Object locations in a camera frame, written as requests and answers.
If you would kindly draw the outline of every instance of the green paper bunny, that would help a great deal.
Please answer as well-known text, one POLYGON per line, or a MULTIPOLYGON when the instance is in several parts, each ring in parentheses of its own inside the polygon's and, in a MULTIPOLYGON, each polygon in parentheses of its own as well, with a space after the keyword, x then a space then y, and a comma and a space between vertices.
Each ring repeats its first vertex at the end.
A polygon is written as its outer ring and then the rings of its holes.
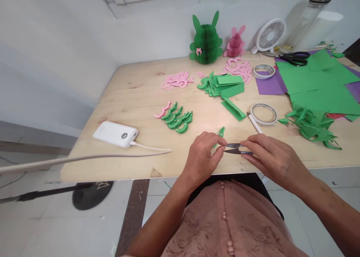
POLYGON ((222 39, 216 33, 216 24, 219 19, 219 11, 215 13, 212 24, 201 25, 198 18, 193 15, 192 21, 196 30, 194 42, 190 44, 191 60, 197 60, 201 64, 211 64, 222 55, 220 48, 222 39))

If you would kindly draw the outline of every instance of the fan grille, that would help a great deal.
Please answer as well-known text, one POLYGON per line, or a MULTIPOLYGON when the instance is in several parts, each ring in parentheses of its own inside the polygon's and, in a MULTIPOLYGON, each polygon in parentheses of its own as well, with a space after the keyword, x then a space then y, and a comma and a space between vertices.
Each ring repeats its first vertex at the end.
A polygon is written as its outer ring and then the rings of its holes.
POLYGON ((284 30, 284 23, 281 21, 275 21, 267 26, 261 35, 258 36, 259 49, 269 50, 271 47, 276 45, 284 33, 284 30))

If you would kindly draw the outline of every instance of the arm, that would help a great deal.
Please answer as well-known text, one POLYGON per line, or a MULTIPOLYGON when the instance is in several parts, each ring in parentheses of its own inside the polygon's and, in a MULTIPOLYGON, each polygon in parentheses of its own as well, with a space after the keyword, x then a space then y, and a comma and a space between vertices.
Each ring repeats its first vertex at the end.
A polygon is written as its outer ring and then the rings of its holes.
POLYGON ((302 199, 317 214, 346 257, 360 256, 360 213, 314 177, 291 146, 264 134, 250 136, 241 144, 256 157, 241 156, 302 199))
POLYGON ((170 192, 131 242, 126 255, 160 256, 178 229, 190 194, 208 179, 222 158, 225 146, 211 156, 214 144, 227 145, 215 133, 203 132, 191 145, 186 165, 170 192))

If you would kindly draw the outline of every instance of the pink dress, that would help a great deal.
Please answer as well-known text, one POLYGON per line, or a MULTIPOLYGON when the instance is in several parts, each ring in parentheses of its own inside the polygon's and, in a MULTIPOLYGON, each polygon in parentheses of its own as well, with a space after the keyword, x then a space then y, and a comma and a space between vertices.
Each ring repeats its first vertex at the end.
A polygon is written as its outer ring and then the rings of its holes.
POLYGON ((206 187, 185 209, 162 256, 307 256, 272 203, 236 181, 206 187))

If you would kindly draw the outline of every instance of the white pen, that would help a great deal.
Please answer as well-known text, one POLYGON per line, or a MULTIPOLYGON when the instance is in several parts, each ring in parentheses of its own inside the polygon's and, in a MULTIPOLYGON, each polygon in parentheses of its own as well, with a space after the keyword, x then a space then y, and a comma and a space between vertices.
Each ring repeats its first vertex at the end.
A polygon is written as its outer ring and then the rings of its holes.
POLYGON ((259 134, 262 134, 263 132, 261 131, 259 125, 258 125, 257 122, 254 120, 254 118, 252 117, 252 115, 251 115, 249 112, 247 112, 247 116, 249 117, 251 123, 252 123, 252 124, 254 125, 254 127, 256 128, 257 132, 258 132, 259 134))

